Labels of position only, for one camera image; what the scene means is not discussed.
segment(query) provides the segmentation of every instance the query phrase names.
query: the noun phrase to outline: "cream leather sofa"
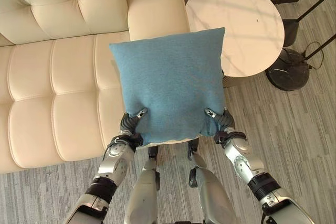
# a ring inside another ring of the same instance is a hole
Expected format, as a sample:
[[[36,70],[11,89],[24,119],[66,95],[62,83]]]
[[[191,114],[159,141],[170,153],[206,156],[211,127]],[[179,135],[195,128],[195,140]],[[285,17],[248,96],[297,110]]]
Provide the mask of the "cream leather sofa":
[[[188,31],[183,0],[0,0],[0,173],[101,155],[123,115],[109,43]]]

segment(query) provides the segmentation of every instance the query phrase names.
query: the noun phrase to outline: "sofa armrest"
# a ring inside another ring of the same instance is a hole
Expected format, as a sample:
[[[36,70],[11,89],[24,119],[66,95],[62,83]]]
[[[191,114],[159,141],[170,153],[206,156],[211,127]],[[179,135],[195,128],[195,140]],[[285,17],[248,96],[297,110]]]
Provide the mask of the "sofa armrest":
[[[184,0],[127,0],[131,40],[190,31]]]

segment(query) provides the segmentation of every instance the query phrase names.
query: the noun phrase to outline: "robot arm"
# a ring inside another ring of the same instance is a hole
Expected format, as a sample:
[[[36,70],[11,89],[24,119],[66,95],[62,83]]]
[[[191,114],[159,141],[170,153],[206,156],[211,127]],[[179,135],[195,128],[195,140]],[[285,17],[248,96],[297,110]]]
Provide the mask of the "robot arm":
[[[135,128],[146,113],[145,108],[135,117],[124,114],[120,123],[121,135],[114,137],[107,146],[98,174],[78,199],[64,224],[102,223],[117,187],[126,176],[135,149],[142,145],[143,139],[140,134],[135,134]]]
[[[248,145],[246,135],[235,131],[234,120],[229,111],[225,108],[223,115],[218,115],[210,109],[205,109],[205,113],[221,126],[214,137],[215,142],[223,147],[236,174],[258,199],[264,216],[268,216],[267,223],[314,224],[299,204],[265,170],[261,159]]]

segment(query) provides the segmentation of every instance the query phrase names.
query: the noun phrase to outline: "round side table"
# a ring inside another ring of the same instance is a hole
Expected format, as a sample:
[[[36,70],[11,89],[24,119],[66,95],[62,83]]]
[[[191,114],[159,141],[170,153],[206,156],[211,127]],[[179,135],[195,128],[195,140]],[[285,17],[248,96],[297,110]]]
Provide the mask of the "round side table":
[[[191,31],[225,27],[225,87],[264,71],[280,55],[285,32],[270,0],[188,0],[186,11]]]

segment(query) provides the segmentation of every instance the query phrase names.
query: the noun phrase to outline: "sofa backrest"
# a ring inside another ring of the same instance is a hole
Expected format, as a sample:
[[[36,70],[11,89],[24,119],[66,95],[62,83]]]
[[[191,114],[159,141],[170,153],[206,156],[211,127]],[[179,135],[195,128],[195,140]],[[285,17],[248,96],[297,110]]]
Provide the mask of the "sofa backrest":
[[[0,46],[128,30],[127,0],[0,0]]]

